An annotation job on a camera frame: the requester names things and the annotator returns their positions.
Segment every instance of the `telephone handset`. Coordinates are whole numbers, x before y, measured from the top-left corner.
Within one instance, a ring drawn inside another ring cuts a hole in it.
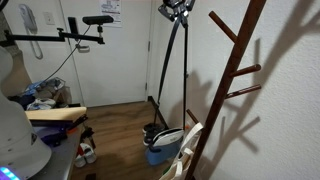
[[[19,4],[19,10],[25,26],[32,33],[37,32],[38,28],[32,10],[25,4]]]
[[[38,27],[37,27],[37,23],[34,18],[32,10],[26,4],[19,4],[19,10],[20,10],[21,17],[24,21],[24,27],[26,28],[27,34],[30,35],[29,31],[32,34],[36,34],[38,31]],[[34,49],[33,43],[32,41],[30,41],[30,45],[31,45],[34,56],[40,60],[43,58],[43,54],[42,54],[39,43],[35,41],[35,44],[38,47],[39,55],[37,55]]]

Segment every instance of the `coat rack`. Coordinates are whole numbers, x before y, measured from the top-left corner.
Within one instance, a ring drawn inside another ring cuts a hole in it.
[[[228,93],[232,81],[235,77],[242,76],[245,74],[253,73],[259,71],[261,66],[259,64],[238,70],[241,59],[245,53],[249,40],[252,36],[254,28],[258,22],[260,14],[263,10],[263,7],[266,3],[266,0],[250,0],[247,12],[242,21],[242,25],[239,30],[238,36],[236,36],[232,30],[219,18],[219,16],[211,11],[209,13],[210,18],[226,33],[226,35],[235,43],[230,54],[228,63],[224,70],[223,76],[221,78],[217,93],[214,97],[213,103],[211,105],[209,114],[207,116],[204,129],[195,150],[195,154],[192,158],[186,180],[191,180],[193,178],[194,170],[197,166],[197,163],[201,157],[203,149],[206,145],[206,142],[210,136],[210,133],[213,129],[213,126],[217,120],[221,107],[225,99],[230,99],[242,94],[253,92],[261,89],[261,86],[254,85],[252,87]]]

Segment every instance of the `baseboard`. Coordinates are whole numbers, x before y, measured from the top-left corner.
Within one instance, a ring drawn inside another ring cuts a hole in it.
[[[156,108],[158,107],[156,101],[153,99],[152,96],[148,96],[148,101],[150,101],[150,102],[152,103],[154,109],[156,109]],[[164,118],[163,118],[160,110],[159,110],[158,116],[159,116],[159,119],[160,119],[161,123],[164,125],[164,127],[165,127],[166,129],[169,129],[169,127],[168,127],[166,121],[164,120]]]

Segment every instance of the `door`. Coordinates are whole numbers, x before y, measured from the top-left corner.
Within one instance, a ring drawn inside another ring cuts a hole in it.
[[[66,22],[76,17],[80,34],[88,28],[83,16],[100,15],[99,0],[60,1]],[[90,51],[76,50],[73,56],[85,106],[145,100],[150,15],[151,0],[123,0],[122,27],[103,27],[106,44],[81,42]],[[92,25],[87,35],[98,36],[97,26]],[[75,44],[70,40],[72,49]]]

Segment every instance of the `wall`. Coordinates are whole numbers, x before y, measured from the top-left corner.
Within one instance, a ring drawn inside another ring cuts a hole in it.
[[[5,40],[4,30],[10,31],[10,28],[3,12],[0,12],[0,41]],[[13,45],[5,48],[12,56],[13,67],[9,77],[1,84],[1,91],[5,96],[14,96],[23,92],[27,85],[31,83],[31,80],[24,66],[22,52],[18,46]]]
[[[248,0],[196,1],[190,21],[188,107],[205,122],[233,43],[212,22],[214,10],[237,34]],[[320,1],[268,0],[240,68],[258,73],[234,80],[230,91],[260,83],[259,92],[227,100],[196,179],[319,179]],[[152,69],[157,88],[172,23],[154,18]],[[161,112],[170,127],[181,124],[183,31],[170,59]]]
[[[66,29],[59,0],[16,0],[9,1],[3,10],[12,33],[26,34],[23,20],[18,10],[20,3],[27,4],[32,9],[38,26],[37,35],[57,36],[58,27]],[[55,25],[47,25],[45,23],[43,12],[52,12]],[[23,52],[25,66],[32,82],[44,80],[51,75],[71,52],[70,46],[66,42],[39,42],[44,57],[42,60],[38,60],[34,57],[29,42],[16,41],[16,43]],[[80,86],[72,57],[53,77],[60,77],[67,82],[74,103],[82,102]]]

